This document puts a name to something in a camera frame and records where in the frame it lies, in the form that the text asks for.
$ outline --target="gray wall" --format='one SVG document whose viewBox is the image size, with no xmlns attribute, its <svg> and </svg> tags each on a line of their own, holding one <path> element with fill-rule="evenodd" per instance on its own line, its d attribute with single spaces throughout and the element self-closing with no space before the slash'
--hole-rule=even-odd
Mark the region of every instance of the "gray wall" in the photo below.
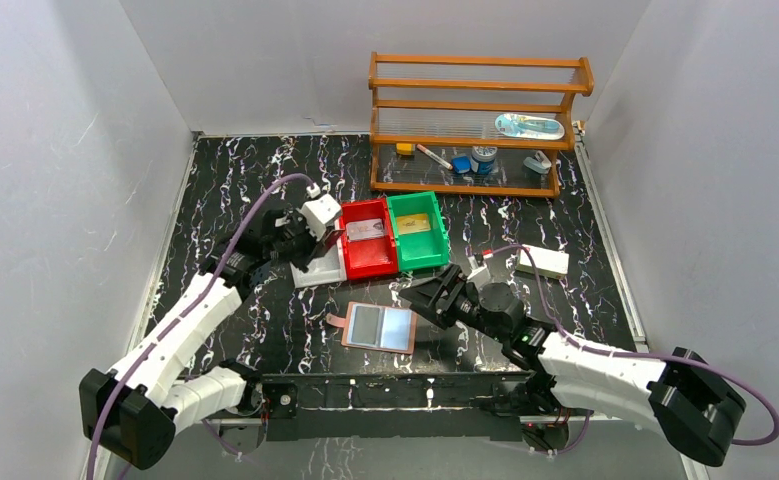
<svg viewBox="0 0 779 480">
<path fill-rule="evenodd" d="M 373 50 L 587 56 L 600 92 L 648 0 L 121 3 L 189 127 L 224 134 L 368 130 Z"/>
<path fill-rule="evenodd" d="M 0 479 L 80 474 L 190 143 L 117 0 L 0 1 Z"/>
<path fill-rule="evenodd" d="M 692 347 L 779 408 L 779 2 L 654 0 L 587 129 L 653 349 Z M 749 405 L 740 437 L 770 428 Z M 779 478 L 779 440 L 710 475 Z"/>
</svg>

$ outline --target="robotic arm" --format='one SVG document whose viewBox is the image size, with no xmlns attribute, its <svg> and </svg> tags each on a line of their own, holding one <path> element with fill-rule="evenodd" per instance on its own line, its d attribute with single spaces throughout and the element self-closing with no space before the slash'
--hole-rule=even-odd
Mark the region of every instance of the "robotic arm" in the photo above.
<svg viewBox="0 0 779 480">
<path fill-rule="evenodd" d="M 266 211 L 260 225 L 250 225 L 239 238 L 204 301 L 181 317 L 209 288 L 231 238 L 217 244 L 183 297 L 156 328 L 106 373 L 92 369 L 80 382 L 86 437 L 92 439 L 118 379 L 127 375 L 141 356 L 146 358 L 118 394 L 100 438 L 102 446 L 139 469 L 153 466 L 175 435 L 213 413 L 228 408 L 256 409 L 262 398 L 254 394 L 260 375 L 235 361 L 225 361 L 184 384 L 174 382 L 201 343 L 265 280 L 272 261 L 291 262 L 306 271 L 310 260 L 323 256 L 336 243 L 341 232 L 334 225 L 341 212 L 339 204 L 326 194 L 305 202 L 298 210 Z"/>
<path fill-rule="evenodd" d="M 174 382 L 201 343 L 264 281 L 272 261 L 306 271 L 312 259 L 335 244 L 341 207 L 328 195 L 311 193 L 314 200 L 298 210 L 268 210 L 252 222 L 210 286 L 230 238 L 217 244 L 183 297 L 139 346 L 106 373 L 89 371 L 79 387 L 86 437 L 95 436 L 107 399 L 125 377 L 99 442 L 139 469 L 156 464 L 190 425 L 221 410 L 255 412 L 262 406 L 260 374 L 236 361 L 222 362 L 186 383 Z M 679 452 L 705 465 L 723 463 L 746 405 L 721 377 L 674 362 L 585 351 L 621 350 L 586 340 L 573 345 L 550 321 L 526 315 L 509 285 L 485 283 L 488 271 L 481 268 L 466 277 L 460 267 L 449 265 L 400 295 L 440 328 L 461 321 L 500 342 L 502 353 L 529 372 L 516 390 L 523 404 L 546 411 L 603 412 L 664 435 Z M 187 309 L 207 289 L 204 301 Z M 674 355 L 704 363 L 689 350 L 678 348 Z"/>
<path fill-rule="evenodd" d="M 600 356 L 587 347 L 622 351 L 561 336 L 550 321 L 525 315 L 506 283 L 478 290 L 457 265 L 402 290 L 411 309 L 440 328 L 458 320 L 501 343 L 501 353 L 532 372 L 525 391 L 534 403 L 603 412 L 666 437 L 680 453 L 720 466 L 733 440 L 745 401 L 718 375 L 642 358 Z M 674 356 L 706 363 L 682 348 Z"/>
</svg>

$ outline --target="yellow card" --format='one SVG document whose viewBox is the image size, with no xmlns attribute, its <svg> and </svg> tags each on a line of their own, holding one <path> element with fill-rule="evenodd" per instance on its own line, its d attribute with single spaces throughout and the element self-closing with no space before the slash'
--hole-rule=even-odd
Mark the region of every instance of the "yellow card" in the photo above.
<svg viewBox="0 0 779 480">
<path fill-rule="evenodd" d="M 396 218 L 395 223 L 398 225 L 398 235 L 427 232 L 430 230 L 430 219 L 427 218 L 426 213 L 404 215 Z"/>
</svg>

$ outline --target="green plastic box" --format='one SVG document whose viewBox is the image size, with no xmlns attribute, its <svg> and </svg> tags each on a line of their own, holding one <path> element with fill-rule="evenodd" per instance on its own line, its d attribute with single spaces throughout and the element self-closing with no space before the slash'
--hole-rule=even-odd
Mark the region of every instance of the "green plastic box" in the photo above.
<svg viewBox="0 0 779 480">
<path fill-rule="evenodd" d="M 398 268 L 401 271 L 418 268 L 441 267 L 448 263 L 448 232 L 442 222 L 439 203 L 433 192 L 411 193 L 387 197 L 392 233 L 398 250 Z M 398 217 L 427 214 L 430 230 L 407 233 L 398 231 Z"/>
</svg>

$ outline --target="wooden rack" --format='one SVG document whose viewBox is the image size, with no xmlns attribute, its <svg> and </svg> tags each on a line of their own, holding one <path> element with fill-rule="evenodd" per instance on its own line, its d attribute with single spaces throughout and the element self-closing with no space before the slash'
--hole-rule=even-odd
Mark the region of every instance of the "wooden rack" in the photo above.
<svg viewBox="0 0 779 480">
<path fill-rule="evenodd" d="M 535 75 L 548 81 L 528 81 Z M 557 155 L 561 150 L 574 149 L 575 138 L 571 120 L 574 97 L 577 94 L 591 95 L 594 81 L 589 61 L 585 57 L 576 60 L 440 57 L 378 55 L 372 52 L 368 86 L 372 91 L 370 134 L 373 190 L 432 190 L 442 193 L 554 198 L 560 193 Z M 418 98 L 389 99 L 386 98 L 388 95 L 378 95 L 381 89 L 385 89 L 383 92 L 400 91 L 396 89 L 424 89 L 423 91 L 427 92 L 427 89 L 430 89 L 430 96 L 436 96 L 437 92 L 444 93 L 447 89 L 462 92 L 464 100 L 473 100 L 475 96 L 485 96 L 486 92 L 492 91 L 543 96 L 556 94 L 556 101 L 491 103 L 430 101 Z M 554 118 L 565 127 L 565 136 L 555 141 L 504 136 L 497 132 L 495 119 L 498 115 L 508 112 Z M 396 143 L 421 143 L 428 147 L 492 146 L 499 149 L 536 149 L 545 152 L 553 166 L 544 188 L 379 181 L 381 151 L 387 151 L 380 146 Z M 509 161 L 514 162 L 515 158 L 517 156 L 513 155 Z"/>
</svg>

